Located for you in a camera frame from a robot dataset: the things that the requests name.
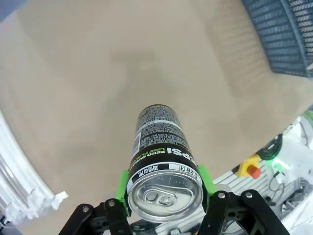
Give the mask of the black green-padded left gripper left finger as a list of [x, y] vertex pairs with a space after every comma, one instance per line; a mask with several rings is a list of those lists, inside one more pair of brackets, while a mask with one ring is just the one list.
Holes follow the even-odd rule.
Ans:
[[113, 198], [100, 202], [97, 207], [80, 204], [73, 211], [60, 231], [61, 235], [132, 235], [127, 221], [132, 212], [127, 203], [127, 182], [129, 172], [122, 171], [120, 183]]

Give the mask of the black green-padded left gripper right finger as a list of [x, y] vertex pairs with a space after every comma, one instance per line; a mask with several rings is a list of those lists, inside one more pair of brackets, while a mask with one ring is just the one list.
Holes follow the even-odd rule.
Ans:
[[258, 191], [248, 189], [240, 195], [217, 190], [206, 166], [199, 165], [202, 187], [207, 194], [202, 205], [205, 216], [199, 235], [221, 235], [223, 226], [233, 221], [246, 235], [286, 235], [288, 230]]

